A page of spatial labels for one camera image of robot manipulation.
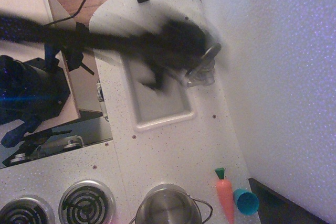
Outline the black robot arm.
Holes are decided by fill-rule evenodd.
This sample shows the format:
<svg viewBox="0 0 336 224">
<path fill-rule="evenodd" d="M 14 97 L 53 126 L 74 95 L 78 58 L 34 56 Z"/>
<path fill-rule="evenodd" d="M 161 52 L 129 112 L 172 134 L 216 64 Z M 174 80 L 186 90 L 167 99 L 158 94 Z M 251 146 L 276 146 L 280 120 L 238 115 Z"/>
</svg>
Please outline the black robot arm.
<svg viewBox="0 0 336 224">
<path fill-rule="evenodd" d="M 18 44 L 43 43 L 60 49 L 113 50 L 143 62 L 154 74 L 142 85 L 163 91 L 169 70 L 197 68 L 208 51 L 208 36 L 194 23 L 167 19 L 158 31 L 142 31 L 127 36 L 102 32 L 75 31 L 43 25 L 25 17 L 1 13 L 1 40 Z"/>
</svg>

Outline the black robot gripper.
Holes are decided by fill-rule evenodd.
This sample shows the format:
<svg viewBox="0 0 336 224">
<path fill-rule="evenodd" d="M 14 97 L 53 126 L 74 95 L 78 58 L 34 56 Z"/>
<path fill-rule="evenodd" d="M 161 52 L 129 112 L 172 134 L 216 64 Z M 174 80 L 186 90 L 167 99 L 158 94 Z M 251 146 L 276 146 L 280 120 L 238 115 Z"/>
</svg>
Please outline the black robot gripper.
<svg viewBox="0 0 336 224">
<path fill-rule="evenodd" d="M 208 51 L 209 36 L 192 22 L 169 19 L 157 35 L 146 44 L 146 60 L 154 73 L 151 80 L 140 83 L 155 92 L 168 92 L 167 69 L 194 70 Z"/>
</svg>

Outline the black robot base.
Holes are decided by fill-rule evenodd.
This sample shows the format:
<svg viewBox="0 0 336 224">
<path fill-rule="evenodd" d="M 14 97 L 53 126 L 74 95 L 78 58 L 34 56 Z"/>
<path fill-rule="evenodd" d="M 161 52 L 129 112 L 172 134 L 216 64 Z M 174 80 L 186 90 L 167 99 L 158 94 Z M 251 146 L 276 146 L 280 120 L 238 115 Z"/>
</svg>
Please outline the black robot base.
<svg viewBox="0 0 336 224">
<path fill-rule="evenodd" d="M 45 60 L 26 62 L 1 56 L 1 124 L 21 120 L 1 139 L 5 148 L 15 147 L 26 133 L 34 132 L 44 121 L 57 117 L 70 89 L 64 71 L 55 65 L 47 68 Z"/>
</svg>

